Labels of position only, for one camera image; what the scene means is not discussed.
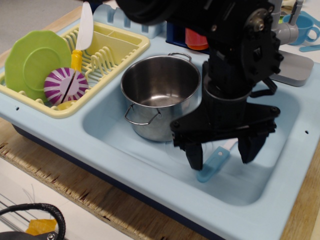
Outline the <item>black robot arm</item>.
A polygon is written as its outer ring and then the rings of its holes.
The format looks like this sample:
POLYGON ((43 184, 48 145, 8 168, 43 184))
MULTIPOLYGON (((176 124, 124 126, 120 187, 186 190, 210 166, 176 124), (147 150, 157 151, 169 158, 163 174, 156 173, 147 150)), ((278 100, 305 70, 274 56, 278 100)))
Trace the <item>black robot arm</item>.
POLYGON ((273 95, 271 75, 283 56, 272 31, 274 5, 266 0, 119 0, 133 22, 167 21, 205 36, 209 59, 202 66, 202 99, 193 112, 171 122, 173 143, 194 170, 203 168, 202 144, 238 139, 244 163, 251 162, 276 128, 280 109, 248 97, 273 95))

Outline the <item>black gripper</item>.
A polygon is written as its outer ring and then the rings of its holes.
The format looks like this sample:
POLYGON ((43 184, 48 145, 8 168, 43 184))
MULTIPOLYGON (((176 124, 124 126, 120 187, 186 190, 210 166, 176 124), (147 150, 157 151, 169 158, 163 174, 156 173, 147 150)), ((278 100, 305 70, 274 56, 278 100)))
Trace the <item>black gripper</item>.
POLYGON ((266 82, 266 89, 245 90, 228 95, 215 84, 203 82, 200 105, 170 124, 173 145, 185 150, 192 169, 203 169, 202 143, 238 138, 244 164, 252 162, 276 129, 279 108, 249 103, 247 99, 274 95, 277 86, 266 82))

